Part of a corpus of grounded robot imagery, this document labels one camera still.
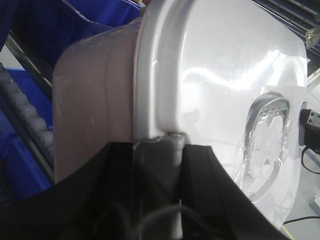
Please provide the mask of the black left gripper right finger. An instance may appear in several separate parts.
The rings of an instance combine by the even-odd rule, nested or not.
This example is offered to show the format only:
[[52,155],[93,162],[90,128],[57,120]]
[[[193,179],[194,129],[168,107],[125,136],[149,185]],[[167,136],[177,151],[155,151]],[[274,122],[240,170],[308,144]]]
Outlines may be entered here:
[[187,144],[182,151],[179,180],[183,206],[206,225],[182,217],[186,240],[285,240],[251,203],[222,167],[210,146]]

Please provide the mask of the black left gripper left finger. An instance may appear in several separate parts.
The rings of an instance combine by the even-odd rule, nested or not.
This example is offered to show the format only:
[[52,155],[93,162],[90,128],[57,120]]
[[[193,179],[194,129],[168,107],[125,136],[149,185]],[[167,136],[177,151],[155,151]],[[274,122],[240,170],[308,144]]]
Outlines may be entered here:
[[50,189],[0,210],[3,240],[131,240],[133,146],[108,143]]

